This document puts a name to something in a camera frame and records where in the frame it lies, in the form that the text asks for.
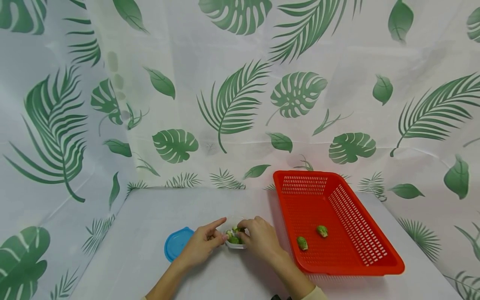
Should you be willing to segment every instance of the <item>hand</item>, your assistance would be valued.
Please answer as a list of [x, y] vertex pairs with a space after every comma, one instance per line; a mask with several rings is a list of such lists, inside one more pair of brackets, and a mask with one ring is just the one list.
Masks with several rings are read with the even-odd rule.
[[250, 236], [243, 232], [237, 235], [247, 245], [248, 250], [268, 264], [273, 264], [275, 259], [287, 255], [278, 242], [275, 228], [259, 216], [255, 219], [242, 220], [237, 227], [248, 229]]
[[213, 249], [223, 245], [228, 240], [228, 235], [224, 235], [216, 229], [226, 220], [227, 218], [223, 217], [197, 228], [175, 261], [182, 262], [187, 268], [192, 268], [206, 261]]

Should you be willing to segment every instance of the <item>green vegetable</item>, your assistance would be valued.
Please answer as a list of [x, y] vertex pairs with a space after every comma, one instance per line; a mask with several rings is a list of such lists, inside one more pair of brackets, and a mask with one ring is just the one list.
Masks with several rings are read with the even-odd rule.
[[298, 237], [297, 244], [299, 245], [300, 250], [302, 251], [308, 250], [307, 240], [304, 237]]
[[317, 232], [318, 232], [318, 234], [320, 234], [323, 238], [328, 237], [328, 230], [327, 230], [327, 227], [325, 227], [325, 226], [322, 226], [322, 225], [318, 226], [318, 227], [317, 227]]

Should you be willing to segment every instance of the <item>white tabletop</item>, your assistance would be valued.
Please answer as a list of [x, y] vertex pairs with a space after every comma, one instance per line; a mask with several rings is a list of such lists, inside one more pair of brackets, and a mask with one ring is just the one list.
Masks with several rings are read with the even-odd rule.
[[[461, 300], [387, 209], [372, 195], [358, 194], [405, 263], [400, 276], [312, 276], [329, 300]], [[262, 216], [289, 250], [275, 192], [263, 190], [147, 189], [132, 192], [71, 300], [137, 300], [168, 268], [167, 237], [185, 226], [195, 230], [222, 216]], [[276, 275], [247, 251], [221, 247], [185, 279], [177, 299], [270, 300], [287, 298]]]

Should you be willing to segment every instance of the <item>blue lid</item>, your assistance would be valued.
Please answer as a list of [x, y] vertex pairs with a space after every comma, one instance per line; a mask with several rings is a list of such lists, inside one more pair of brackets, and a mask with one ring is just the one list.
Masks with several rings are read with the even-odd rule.
[[163, 250], [165, 252], [165, 257], [169, 262], [173, 262], [173, 260], [180, 255], [192, 235], [193, 230], [185, 227], [168, 236]]

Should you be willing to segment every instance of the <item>red basket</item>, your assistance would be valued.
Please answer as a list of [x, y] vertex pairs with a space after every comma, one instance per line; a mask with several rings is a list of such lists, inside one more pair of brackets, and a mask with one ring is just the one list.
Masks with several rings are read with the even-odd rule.
[[[277, 171], [273, 178], [300, 270], [345, 276], [403, 273], [402, 259], [340, 175]], [[318, 225], [327, 227], [327, 238], [316, 232]], [[299, 236], [307, 240], [307, 251], [299, 249]]]

